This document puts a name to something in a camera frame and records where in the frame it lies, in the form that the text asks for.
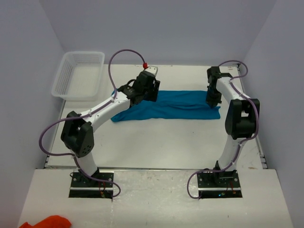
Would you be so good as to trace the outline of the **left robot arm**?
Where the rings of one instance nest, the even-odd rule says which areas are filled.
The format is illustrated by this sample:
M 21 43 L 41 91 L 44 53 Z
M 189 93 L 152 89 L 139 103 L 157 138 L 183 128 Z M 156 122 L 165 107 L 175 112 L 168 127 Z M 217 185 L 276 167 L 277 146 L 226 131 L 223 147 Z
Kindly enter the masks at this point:
M 75 163 L 86 176 L 96 178 L 98 167 L 91 153 L 94 133 L 106 121 L 141 101 L 157 100 L 160 81 L 156 79 L 158 68 L 150 66 L 140 72 L 132 85 L 125 84 L 104 102 L 81 113 L 70 112 L 64 123 L 61 140 L 75 155 Z

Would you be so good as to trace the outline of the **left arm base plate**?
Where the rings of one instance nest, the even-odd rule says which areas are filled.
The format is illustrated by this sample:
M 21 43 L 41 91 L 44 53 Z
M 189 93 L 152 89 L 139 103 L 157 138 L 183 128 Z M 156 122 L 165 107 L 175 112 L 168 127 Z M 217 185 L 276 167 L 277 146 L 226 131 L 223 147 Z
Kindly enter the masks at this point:
M 112 183 L 89 179 L 77 171 L 70 173 L 70 177 L 69 198 L 113 199 Z

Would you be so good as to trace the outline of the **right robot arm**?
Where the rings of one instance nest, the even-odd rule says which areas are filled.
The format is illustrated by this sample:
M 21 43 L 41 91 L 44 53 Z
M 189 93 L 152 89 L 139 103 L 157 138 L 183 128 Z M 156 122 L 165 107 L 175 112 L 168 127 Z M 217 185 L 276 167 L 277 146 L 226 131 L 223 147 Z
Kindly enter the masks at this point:
M 230 73 L 222 73 L 218 66 L 207 70 L 206 103 L 215 108 L 224 98 L 229 107 L 225 119 L 227 140 L 222 155 L 213 169 L 215 173 L 234 172 L 243 146 L 257 136 L 260 101 L 252 99 L 233 84 Z

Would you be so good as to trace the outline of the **blue t shirt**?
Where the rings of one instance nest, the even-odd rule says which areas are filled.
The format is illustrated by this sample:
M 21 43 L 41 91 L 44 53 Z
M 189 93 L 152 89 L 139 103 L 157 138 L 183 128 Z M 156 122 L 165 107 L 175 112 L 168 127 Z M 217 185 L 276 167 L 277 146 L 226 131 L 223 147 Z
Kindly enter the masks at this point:
M 219 107 L 211 108 L 206 103 L 207 92 L 168 91 L 158 93 L 157 101 L 142 101 L 111 118 L 114 123 L 148 119 L 186 119 L 217 120 L 220 119 Z

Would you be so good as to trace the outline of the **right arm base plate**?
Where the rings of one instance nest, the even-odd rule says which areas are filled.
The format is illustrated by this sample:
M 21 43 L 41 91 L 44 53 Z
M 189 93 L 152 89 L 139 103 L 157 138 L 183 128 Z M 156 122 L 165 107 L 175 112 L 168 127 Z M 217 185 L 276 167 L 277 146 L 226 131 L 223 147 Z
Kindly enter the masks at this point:
M 201 172 L 197 174 L 199 199 L 242 198 L 238 172 Z

